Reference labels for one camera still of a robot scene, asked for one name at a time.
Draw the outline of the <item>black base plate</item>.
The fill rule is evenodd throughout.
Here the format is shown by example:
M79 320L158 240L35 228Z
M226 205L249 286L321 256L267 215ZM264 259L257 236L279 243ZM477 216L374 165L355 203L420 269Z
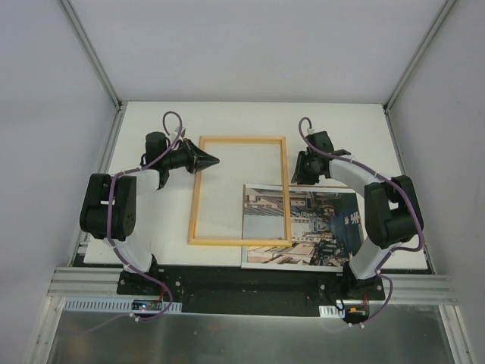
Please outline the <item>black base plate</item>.
M161 297L185 313L315 317L319 306L384 299L376 278L347 290L343 276L320 271L278 271L190 265L158 265L150 279L120 273L117 293Z

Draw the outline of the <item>aluminium corner post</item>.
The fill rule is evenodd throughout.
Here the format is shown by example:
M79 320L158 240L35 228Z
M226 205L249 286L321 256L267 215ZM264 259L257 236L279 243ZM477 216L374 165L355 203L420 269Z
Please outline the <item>aluminium corner post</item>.
M74 5L72 4L72 1L59 0L57 1L57 3L63 11L67 22L70 25L70 28L72 29L78 43L80 44L80 47L83 50L83 53L86 56L86 59L89 62L92 70L94 71L100 84L102 85L103 90L108 95L108 98L111 100L111 103L113 104L115 109L117 111L121 110L123 102L120 99L120 96L117 94L113 83L111 82L108 73L99 58L98 53L95 50L95 47L92 44L92 41L89 38L89 35L86 32L86 29L83 26L83 23Z
M405 69L399 77L396 85L393 87L390 96L383 103L383 111L385 115L388 115L390 113L398 98L405 90L408 83L411 81L420 63L424 60L424 57L426 56L428 50L432 46L434 40L438 36L439 32L443 28L444 24L446 23L450 14L453 12L455 6L458 3L458 0L445 0L441 4L438 12L431 21L430 26L425 31L424 35L421 38L421 41L418 43L417 48L415 49L410 60L405 66Z

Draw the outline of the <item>right aluminium corner post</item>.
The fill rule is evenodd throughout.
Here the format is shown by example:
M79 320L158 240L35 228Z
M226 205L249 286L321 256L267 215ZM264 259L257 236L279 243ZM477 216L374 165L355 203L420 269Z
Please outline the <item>right aluminium corner post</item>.
M455 6L458 3L458 0L445 0L441 4L438 12L431 21L430 26L425 31L424 35L421 38L421 41L418 43L417 48L415 49L410 60L405 66L405 69L399 77L396 85L393 87L390 96L383 103L383 111L385 115L388 115L390 113L398 98L405 90L408 83L411 81L420 63L424 60L424 57L426 56L428 50L432 46L434 40L438 36L439 32L443 28L444 24L446 23L450 14L453 12Z

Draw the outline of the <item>aluminium front rail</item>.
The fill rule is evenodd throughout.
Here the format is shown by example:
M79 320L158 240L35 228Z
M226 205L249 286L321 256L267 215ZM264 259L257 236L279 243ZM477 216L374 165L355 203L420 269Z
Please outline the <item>aluminium front rail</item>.
M166 284L177 302L211 293L302 293L318 299L374 301L392 304L455 305L458 302L450 278L442 275L386 274L354 288L343 277L317 271L277 271L239 267L161 266L160 283L135 275L128 278L118 267L58 267L48 288L50 297L159 297Z

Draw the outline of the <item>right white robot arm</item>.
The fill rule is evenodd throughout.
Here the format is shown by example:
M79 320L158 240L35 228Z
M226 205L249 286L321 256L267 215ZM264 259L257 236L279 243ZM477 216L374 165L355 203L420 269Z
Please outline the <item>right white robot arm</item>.
M424 221L410 177L386 177L357 161L344 149L335 150L327 132L302 137L307 145L297 157L294 184L316 184L320 177L336 180L364 199L367 237L344 265L341 290L358 299L397 251L424 247Z

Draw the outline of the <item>left aluminium corner post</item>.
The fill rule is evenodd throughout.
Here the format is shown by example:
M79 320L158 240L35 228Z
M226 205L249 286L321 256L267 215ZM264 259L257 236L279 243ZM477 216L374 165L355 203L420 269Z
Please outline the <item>left aluminium corner post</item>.
M120 99L120 96L117 94L113 83L111 82L108 73L99 58L98 53L95 50L95 47L92 44L92 41L89 38L89 35L86 32L86 29L83 26L83 23L74 5L72 4L72 1L59 0L57 1L57 3L63 11L67 22L70 25L70 28L72 29L78 43L80 44L80 47L83 50L83 53L86 56L86 59L89 62L92 70L94 71L100 84L102 85L103 90L108 95L108 98L111 100L111 103L113 104L115 109L117 111L121 110L123 102Z

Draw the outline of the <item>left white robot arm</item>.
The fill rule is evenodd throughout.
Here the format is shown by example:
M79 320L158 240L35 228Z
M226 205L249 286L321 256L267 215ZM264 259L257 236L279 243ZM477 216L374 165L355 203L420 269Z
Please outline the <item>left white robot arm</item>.
M187 138L178 137L171 142L165 133L149 133L138 168L115 175L90 176L80 229L111 247L125 271L137 273L133 281L136 289L145 295L154 294L161 280L150 270L154 256L130 238L136 226L137 198L164 188L171 170L185 168L196 174L219 163L219 158Z

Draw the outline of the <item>street photo on board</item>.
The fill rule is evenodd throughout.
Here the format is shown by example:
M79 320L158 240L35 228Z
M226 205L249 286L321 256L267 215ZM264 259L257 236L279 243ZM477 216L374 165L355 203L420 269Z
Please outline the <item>street photo on board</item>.
M359 198L348 187L289 187L291 244L244 246L242 268L340 273L364 242ZM246 184L242 238L282 240L280 186Z

